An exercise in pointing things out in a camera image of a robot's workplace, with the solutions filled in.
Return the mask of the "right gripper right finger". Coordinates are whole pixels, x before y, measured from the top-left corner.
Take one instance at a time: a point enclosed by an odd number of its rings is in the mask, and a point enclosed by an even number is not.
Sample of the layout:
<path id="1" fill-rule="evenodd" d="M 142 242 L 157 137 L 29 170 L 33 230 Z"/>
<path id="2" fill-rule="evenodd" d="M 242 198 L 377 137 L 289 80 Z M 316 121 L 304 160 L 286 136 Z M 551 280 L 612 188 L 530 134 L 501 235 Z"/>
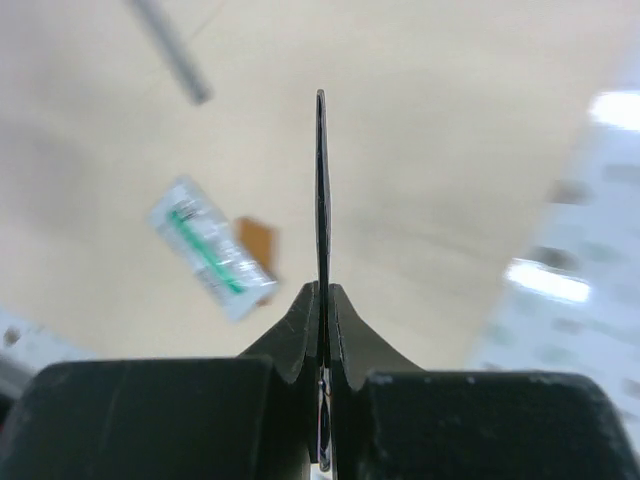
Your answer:
<path id="1" fill-rule="evenodd" d="M 428 371 L 328 298 L 337 479 L 635 479 L 612 402 L 591 379 L 542 371 Z"/>

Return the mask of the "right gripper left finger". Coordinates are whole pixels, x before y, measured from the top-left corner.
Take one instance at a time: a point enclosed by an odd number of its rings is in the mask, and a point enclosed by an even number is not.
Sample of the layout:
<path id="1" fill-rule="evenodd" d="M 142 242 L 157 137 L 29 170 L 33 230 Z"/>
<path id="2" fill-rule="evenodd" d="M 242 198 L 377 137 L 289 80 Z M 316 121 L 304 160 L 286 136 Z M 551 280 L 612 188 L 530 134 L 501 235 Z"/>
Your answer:
<path id="1" fill-rule="evenodd" d="M 305 479 L 317 459 L 318 287 L 235 357 L 74 361 L 27 385 L 5 479 Z"/>

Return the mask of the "steel forceps with ring handles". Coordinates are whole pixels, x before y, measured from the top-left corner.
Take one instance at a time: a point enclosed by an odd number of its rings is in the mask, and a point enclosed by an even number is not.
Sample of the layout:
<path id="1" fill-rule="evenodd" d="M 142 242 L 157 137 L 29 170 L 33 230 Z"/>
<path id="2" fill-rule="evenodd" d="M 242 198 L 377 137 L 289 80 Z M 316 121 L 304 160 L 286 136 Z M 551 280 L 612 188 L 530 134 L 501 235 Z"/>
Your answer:
<path id="1" fill-rule="evenodd" d="M 319 421 L 318 463 L 323 472 L 331 468 L 330 432 L 330 338 L 328 324 L 331 206 L 328 169 L 326 98 L 323 89 L 316 92 L 315 127 L 316 168 L 316 251 L 319 288 L 318 362 L 319 362 Z"/>

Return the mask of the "green white packet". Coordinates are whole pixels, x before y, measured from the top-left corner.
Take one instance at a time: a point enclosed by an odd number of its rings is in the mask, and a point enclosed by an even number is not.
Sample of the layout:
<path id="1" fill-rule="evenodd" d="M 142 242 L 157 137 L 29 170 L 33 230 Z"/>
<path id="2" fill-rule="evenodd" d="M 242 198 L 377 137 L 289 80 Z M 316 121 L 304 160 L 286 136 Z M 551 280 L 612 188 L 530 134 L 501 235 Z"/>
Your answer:
<path id="1" fill-rule="evenodd" d="M 277 281 L 241 245 L 229 220 L 193 179 L 176 179 L 151 209 L 149 223 L 230 320 L 241 320 L 277 290 Z"/>

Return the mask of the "steel scalpel handle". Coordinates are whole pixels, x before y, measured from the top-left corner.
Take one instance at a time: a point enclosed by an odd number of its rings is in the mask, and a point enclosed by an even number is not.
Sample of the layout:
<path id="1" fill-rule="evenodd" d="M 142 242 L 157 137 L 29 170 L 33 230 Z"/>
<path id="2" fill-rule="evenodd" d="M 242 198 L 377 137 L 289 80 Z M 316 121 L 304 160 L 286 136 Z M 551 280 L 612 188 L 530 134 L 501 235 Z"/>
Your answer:
<path id="1" fill-rule="evenodd" d="M 189 100 L 194 105 L 209 101 L 212 97 L 211 88 L 160 3 L 132 0 L 128 4 Z"/>

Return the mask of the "brown adhesive bandage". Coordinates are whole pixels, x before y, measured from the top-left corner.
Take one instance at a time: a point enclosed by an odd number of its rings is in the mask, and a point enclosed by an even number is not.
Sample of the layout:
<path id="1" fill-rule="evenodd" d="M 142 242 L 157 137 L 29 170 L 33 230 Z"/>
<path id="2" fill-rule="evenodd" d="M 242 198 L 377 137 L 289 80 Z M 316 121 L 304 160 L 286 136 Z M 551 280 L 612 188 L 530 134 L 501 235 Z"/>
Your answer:
<path id="1" fill-rule="evenodd" d="M 257 218 L 243 216 L 234 220 L 234 233 L 244 256 L 243 269 L 252 289 L 258 288 L 252 308 L 261 308 L 271 302 L 278 284 L 275 273 L 278 230 Z"/>

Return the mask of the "beige cloth mat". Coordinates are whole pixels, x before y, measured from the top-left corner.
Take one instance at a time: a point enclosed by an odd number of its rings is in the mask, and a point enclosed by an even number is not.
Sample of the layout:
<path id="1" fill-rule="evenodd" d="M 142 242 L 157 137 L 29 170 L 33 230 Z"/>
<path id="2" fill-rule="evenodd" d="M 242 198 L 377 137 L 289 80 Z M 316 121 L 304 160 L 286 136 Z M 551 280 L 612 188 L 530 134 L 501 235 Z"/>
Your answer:
<path id="1" fill-rule="evenodd" d="M 192 104 L 126 1 L 1 5 L 1 303 L 102 356 L 231 355 L 316 275 L 414 362 L 461 364 L 639 30 L 635 1 L 166 1 Z M 228 320 L 150 228 L 189 175 L 275 227 L 271 302 Z"/>

